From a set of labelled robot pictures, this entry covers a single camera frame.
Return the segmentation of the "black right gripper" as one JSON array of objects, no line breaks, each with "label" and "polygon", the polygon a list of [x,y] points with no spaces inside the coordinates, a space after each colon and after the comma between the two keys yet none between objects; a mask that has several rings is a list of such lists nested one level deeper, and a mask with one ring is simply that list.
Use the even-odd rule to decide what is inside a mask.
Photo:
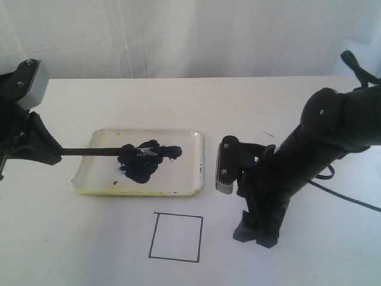
[{"label": "black right gripper", "polygon": [[242,243],[256,241],[265,248],[278,243],[291,192],[291,172],[282,169],[295,159],[296,145],[284,142],[259,145],[240,142],[241,173],[237,195],[246,199],[247,211],[233,232]]}]

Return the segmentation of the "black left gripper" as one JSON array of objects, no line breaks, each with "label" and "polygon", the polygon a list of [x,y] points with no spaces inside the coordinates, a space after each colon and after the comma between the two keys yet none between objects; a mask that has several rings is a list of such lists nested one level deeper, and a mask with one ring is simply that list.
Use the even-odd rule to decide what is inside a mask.
[{"label": "black left gripper", "polygon": [[62,160],[63,147],[34,111],[28,115],[21,130],[25,112],[10,98],[13,72],[1,75],[1,170],[7,159],[30,160],[53,166]]}]

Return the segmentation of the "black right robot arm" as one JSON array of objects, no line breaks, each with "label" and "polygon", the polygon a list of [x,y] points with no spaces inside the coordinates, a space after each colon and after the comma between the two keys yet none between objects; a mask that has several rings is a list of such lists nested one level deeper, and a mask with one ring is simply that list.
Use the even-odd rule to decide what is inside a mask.
[{"label": "black right robot arm", "polygon": [[380,145],[379,86],[345,94],[330,88],[316,92],[280,147],[265,147],[255,166],[239,175],[237,194],[248,209],[233,239],[275,246],[291,197],[335,160],[375,145]]}]

